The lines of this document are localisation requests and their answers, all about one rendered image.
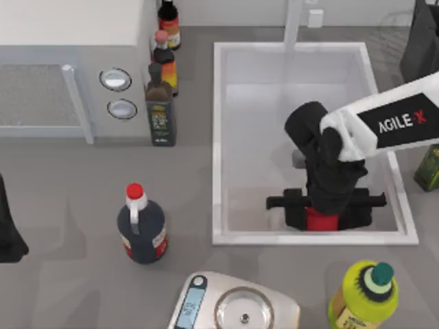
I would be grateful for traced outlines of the red can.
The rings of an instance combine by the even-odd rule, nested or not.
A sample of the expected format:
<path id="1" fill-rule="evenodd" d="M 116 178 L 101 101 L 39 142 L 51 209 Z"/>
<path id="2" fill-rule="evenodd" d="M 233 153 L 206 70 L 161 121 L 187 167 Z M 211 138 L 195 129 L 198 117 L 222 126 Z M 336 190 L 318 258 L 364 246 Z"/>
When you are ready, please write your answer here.
<path id="1" fill-rule="evenodd" d="M 324 215 L 311 207 L 306 207 L 306 218 L 307 231 L 338 231 L 338 215 Z"/>

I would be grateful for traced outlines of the white sink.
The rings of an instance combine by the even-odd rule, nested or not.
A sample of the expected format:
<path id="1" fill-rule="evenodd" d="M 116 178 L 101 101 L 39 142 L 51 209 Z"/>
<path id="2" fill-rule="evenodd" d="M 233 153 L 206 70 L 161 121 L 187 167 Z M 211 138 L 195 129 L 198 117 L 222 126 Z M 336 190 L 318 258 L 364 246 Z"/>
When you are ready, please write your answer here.
<path id="1" fill-rule="evenodd" d="M 265 201 L 302 188 L 294 144 L 284 131 L 289 114 L 308 101 L 327 110 L 377 91 L 362 42 L 216 42 L 213 50 L 213 242 L 216 245 L 417 245 L 419 242 L 396 155 L 367 161 L 359 181 L 387 204 L 372 224 L 341 232 L 288 228 L 281 208 Z"/>

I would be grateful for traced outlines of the yellow-green bottle with green cap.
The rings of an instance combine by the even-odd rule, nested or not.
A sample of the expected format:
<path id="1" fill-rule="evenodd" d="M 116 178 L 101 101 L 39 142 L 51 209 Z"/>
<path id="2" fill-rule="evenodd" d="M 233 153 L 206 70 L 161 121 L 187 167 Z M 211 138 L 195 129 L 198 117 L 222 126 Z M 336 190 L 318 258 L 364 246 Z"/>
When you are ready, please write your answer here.
<path id="1" fill-rule="evenodd" d="M 331 298 L 331 329 L 379 329 L 399 305 L 399 287 L 389 263 L 361 260 L 351 265 Z"/>

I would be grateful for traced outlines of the silver kitchen scale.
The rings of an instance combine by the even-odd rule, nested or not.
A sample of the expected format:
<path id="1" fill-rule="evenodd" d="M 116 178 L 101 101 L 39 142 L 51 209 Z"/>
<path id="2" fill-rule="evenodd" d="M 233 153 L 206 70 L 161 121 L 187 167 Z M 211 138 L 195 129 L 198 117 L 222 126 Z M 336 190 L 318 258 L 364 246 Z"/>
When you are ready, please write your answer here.
<path id="1" fill-rule="evenodd" d="M 214 271 L 185 281 L 167 329 L 299 329 L 300 307 L 291 297 Z"/>

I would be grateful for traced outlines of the dark bottle with red cap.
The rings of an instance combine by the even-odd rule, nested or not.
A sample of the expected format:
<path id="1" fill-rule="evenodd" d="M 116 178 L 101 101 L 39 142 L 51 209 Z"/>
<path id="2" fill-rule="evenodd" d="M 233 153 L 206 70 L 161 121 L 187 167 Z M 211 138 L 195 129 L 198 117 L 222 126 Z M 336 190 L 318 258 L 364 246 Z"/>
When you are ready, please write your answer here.
<path id="1" fill-rule="evenodd" d="M 117 215 L 117 227 L 128 257 L 138 264 L 160 260 L 169 239 L 162 207 L 149 199 L 137 182 L 126 187 L 126 202 Z"/>

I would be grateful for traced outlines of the dark olive oil bottle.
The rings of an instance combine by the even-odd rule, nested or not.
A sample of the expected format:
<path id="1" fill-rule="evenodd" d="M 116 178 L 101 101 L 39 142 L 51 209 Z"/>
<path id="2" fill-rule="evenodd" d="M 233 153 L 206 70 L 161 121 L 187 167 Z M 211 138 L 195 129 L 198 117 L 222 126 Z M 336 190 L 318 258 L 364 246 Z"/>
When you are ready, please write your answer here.
<path id="1" fill-rule="evenodd" d="M 151 63 L 148 73 L 150 81 L 145 88 L 145 102 L 152 144 L 156 147 L 173 147 L 176 145 L 176 118 L 172 88 L 162 79 L 162 66 L 159 63 Z"/>

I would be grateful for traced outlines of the white tall tap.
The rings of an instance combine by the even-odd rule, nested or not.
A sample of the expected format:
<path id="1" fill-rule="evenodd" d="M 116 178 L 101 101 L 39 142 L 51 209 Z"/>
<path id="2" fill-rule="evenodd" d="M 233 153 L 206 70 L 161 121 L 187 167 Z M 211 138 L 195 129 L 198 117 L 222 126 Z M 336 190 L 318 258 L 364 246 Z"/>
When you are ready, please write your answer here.
<path id="1" fill-rule="evenodd" d="M 283 46 L 288 53 L 295 50 L 304 2 L 305 0 L 287 0 Z"/>

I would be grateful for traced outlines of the small white box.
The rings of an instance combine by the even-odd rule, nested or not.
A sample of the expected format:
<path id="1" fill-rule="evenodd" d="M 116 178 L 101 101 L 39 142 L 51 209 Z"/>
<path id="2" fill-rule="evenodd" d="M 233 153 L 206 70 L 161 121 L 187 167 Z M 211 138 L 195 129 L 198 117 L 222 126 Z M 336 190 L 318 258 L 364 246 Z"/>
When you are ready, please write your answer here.
<path id="1" fill-rule="evenodd" d="M 320 28 L 323 26 L 324 10 L 311 9 L 308 12 L 307 27 L 308 28 Z"/>

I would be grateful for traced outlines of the dark bottle with pink cap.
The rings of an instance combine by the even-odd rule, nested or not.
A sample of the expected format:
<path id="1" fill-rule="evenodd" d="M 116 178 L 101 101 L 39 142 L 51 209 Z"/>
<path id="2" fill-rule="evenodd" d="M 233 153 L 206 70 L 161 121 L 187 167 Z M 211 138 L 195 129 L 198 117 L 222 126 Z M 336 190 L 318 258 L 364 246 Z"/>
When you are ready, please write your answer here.
<path id="1" fill-rule="evenodd" d="M 175 56 L 168 46 L 168 33 L 165 30 L 157 30 L 154 33 L 155 48 L 152 52 L 154 62 L 162 67 L 162 79 L 169 83 L 173 96 L 178 95 L 178 75 Z"/>

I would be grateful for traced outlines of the dark grey box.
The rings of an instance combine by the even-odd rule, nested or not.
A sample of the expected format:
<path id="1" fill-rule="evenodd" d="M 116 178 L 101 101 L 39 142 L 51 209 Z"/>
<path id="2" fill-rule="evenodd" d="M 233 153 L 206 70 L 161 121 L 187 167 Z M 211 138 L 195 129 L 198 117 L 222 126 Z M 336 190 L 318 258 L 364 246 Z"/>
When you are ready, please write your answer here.
<path id="1" fill-rule="evenodd" d="M 415 0 L 409 38 L 399 63 L 405 83 L 439 71 L 439 0 Z"/>

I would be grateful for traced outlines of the round microwave knob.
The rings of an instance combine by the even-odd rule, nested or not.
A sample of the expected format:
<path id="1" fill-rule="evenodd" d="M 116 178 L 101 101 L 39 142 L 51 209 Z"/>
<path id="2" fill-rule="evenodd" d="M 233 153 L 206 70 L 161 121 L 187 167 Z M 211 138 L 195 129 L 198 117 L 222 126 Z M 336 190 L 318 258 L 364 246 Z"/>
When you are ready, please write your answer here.
<path id="1" fill-rule="evenodd" d="M 127 90 L 132 83 L 130 75 L 120 68 L 111 68 L 99 74 L 101 85 L 111 91 L 121 92 Z"/>
<path id="2" fill-rule="evenodd" d="M 127 99 L 110 101 L 107 104 L 107 111 L 109 115 L 122 121 L 130 120 L 138 113 L 136 105 Z"/>

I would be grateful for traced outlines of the dark bottle with orange label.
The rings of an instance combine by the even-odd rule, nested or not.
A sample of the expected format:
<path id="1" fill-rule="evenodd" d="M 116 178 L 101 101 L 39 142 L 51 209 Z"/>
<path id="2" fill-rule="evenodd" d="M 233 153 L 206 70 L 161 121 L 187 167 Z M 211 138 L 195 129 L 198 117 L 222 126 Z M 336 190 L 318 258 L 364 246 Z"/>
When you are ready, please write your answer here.
<path id="1" fill-rule="evenodd" d="M 168 45 L 172 50 L 177 50 L 181 46 L 181 35 L 178 9 L 174 0 L 161 0 L 158 9 L 159 28 L 168 34 Z"/>

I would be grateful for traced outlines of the microwave oven door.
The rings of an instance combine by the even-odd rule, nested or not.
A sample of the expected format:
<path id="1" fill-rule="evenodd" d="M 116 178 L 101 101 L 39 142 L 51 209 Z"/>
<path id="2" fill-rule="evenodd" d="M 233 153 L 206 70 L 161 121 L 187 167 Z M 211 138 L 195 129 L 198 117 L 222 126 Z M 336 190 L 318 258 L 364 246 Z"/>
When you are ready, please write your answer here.
<path id="1" fill-rule="evenodd" d="M 62 65 L 0 65 L 0 138 L 85 138 Z M 77 67 L 75 78 L 91 122 L 86 84 Z"/>

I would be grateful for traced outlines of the pale microwave oven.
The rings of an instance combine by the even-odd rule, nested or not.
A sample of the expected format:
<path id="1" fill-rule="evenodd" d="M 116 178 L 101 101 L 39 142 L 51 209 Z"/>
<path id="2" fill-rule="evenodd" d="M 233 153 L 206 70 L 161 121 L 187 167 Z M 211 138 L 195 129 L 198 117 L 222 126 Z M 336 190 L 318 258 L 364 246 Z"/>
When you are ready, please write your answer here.
<path id="1" fill-rule="evenodd" d="M 95 143 L 152 142 L 145 87 L 157 29 L 156 0 L 0 0 L 0 65 L 71 64 L 88 99 Z M 115 92 L 99 81 L 102 71 L 120 68 L 131 86 Z M 127 99 L 137 115 L 118 120 L 110 101 Z"/>

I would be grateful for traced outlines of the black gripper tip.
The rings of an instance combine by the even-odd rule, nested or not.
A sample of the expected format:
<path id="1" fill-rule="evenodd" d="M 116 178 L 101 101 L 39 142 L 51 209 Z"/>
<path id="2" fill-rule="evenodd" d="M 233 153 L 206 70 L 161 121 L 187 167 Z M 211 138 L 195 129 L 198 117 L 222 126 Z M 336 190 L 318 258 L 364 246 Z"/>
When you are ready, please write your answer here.
<path id="1" fill-rule="evenodd" d="M 0 264 L 18 263 L 28 253 L 29 247 L 14 224 L 5 183 L 0 174 Z"/>

